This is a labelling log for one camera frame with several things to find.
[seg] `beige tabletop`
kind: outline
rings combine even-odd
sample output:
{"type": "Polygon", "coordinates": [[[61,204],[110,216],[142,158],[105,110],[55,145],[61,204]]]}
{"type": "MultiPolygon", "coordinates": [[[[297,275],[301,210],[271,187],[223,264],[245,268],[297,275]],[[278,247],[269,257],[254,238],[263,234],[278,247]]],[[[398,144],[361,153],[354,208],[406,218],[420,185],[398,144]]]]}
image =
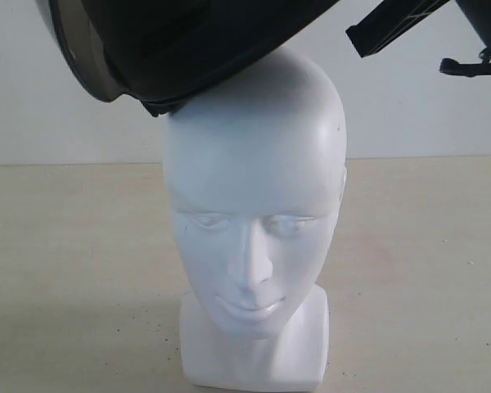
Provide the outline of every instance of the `beige tabletop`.
{"type": "MultiPolygon", "coordinates": [[[[491,393],[491,157],[349,162],[318,392],[491,393]]],[[[0,393],[191,393],[159,165],[0,167],[0,393]]]]}

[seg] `white mannequin head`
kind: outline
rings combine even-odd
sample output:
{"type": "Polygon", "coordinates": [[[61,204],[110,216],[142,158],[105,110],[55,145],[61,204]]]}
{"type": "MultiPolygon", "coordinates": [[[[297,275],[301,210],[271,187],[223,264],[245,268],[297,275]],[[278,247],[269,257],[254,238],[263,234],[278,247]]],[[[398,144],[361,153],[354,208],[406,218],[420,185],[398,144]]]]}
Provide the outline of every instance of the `white mannequin head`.
{"type": "Polygon", "coordinates": [[[174,236],[220,330],[270,337],[305,300],[338,220],[345,150],[335,87],[285,48],[169,116],[174,236]]]}

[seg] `black helmet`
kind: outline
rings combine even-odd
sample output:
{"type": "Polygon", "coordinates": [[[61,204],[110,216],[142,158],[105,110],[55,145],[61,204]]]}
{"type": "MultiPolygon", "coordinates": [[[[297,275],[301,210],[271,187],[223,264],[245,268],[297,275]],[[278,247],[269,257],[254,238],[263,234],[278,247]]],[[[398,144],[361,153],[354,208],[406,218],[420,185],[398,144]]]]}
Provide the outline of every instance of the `black helmet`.
{"type": "Polygon", "coordinates": [[[153,115],[246,68],[339,0],[37,0],[77,80],[153,115]]]}

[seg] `mannequin base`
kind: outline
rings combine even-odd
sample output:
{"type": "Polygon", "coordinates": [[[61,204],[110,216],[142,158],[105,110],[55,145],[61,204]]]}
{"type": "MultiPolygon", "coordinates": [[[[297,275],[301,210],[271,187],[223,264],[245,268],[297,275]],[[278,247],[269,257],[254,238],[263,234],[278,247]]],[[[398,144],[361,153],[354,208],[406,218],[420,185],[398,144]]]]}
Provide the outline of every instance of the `mannequin base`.
{"type": "Polygon", "coordinates": [[[254,392],[314,391],[322,382],[329,348],[326,292],[315,285],[281,333],[264,340],[225,336],[196,296],[188,293],[180,311],[180,343],[184,375],[193,385],[254,392]]]}

